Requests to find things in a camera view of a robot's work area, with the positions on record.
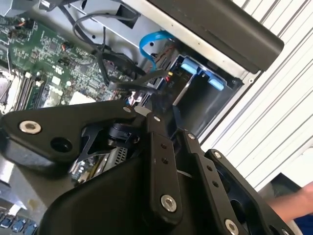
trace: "green circuit board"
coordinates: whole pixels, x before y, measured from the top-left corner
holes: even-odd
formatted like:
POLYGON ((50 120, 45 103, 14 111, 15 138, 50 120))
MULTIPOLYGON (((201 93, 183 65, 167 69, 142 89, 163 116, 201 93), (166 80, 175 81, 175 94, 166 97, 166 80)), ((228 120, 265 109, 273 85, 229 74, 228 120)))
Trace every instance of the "green circuit board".
MULTIPOLYGON (((0 24, 16 22, 21 22, 21 19, 0 18, 0 24)), ((80 64, 91 63, 75 65, 62 50, 64 42, 68 41, 40 22, 32 22, 27 27, 0 26, 0 43, 10 48, 13 65, 42 81, 41 84, 33 83, 32 89, 28 91, 25 109, 68 105, 76 92, 94 101, 109 100, 114 96, 102 82, 94 56, 71 44, 72 47, 67 52, 74 61, 80 64)), ((0 60, 7 61, 3 49, 0 49, 0 60)), ((108 76, 123 81, 130 80, 109 62, 105 66, 108 76)))

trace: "metal panel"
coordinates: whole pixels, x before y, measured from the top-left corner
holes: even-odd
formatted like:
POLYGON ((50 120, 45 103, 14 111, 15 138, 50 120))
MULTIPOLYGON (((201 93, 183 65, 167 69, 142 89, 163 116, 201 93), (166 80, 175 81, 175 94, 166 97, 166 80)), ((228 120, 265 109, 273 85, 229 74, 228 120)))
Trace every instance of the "metal panel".
MULTIPOLYGON (((313 143, 313 1, 235 0, 285 42, 273 65, 200 137, 257 190, 313 143)), ((253 74, 242 78, 255 79, 253 74)))

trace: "black metal bracket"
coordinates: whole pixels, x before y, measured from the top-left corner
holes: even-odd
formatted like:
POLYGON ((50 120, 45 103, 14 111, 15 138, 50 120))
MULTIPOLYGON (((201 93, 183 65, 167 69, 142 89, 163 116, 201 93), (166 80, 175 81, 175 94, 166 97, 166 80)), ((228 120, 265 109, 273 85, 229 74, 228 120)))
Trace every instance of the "black metal bracket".
POLYGON ((171 230, 182 220, 182 204, 173 143, 164 136, 165 122, 147 115, 147 144, 144 154, 145 220, 156 231, 171 230))
POLYGON ((293 234, 219 151, 204 154, 177 120, 175 109, 156 109, 144 117, 123 101, 12 112, 0 121, 0 151, 18 165, 53 177, 65 175, 78 157, 116 146, 137 151, 57 199, 45 215, 43 234, 60 234, 53 225, 64 216, 80 224, 82 214, 90 216, 90 208, 99 204, 93 219, 102 223, 106 218, 110 234, 125 234, 127 228, 144 234, 284 235, 283 229, 293 234), (113 200, 117 206, 106 203, 113 200), (122 214, 125 228, 112 226, 122 214))
POLYGON ((84 128, 96 124, 110 129, 114 123, 130 124, 136 116, 122 100, 11 112, 1 119, 0 150, 18 165, 64 175, 81 153, 84 128), (28 120, 38 124, 38 133, 30 134, 31 125, 30 131, 27 126, 21 130, 28 120))
POLYGON ((249 234, 284 235, 283 231, 292 234, 290 228, 221 152, 209 149, 205 153, 205 157, 214 163, 213 167, 208 166, 207 168, 209 171, 214 169, 218 173, 220 182, 223 183, 223 188, 227 193, 225 199, 230 202, 238 221, 249 234))

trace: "white label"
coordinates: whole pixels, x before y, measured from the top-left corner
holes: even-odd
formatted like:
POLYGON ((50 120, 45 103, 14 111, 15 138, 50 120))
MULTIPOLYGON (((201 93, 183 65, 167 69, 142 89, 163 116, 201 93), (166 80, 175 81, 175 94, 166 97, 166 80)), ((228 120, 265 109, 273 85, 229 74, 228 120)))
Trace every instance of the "white label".
POLYGON ((56 77, 56 76, 53 76, 52 82, 53 82, 55 85, 59 86, 61 80, 60 80, 60 78, 58 78, 58 77, 56 77))

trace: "motherboard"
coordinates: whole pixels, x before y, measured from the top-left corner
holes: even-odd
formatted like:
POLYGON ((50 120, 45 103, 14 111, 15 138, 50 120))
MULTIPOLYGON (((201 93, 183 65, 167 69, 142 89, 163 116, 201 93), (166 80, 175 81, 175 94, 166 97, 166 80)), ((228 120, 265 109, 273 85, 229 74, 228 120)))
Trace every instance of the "motherboard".
MULTIPOLYGON (((0 18, 0 60, 21 73, 12 110, 35 109, 113 99, 95 57, 56 31, 29 18, 0 18)), ((128 81, 111 62, 109 77, 128 81)))

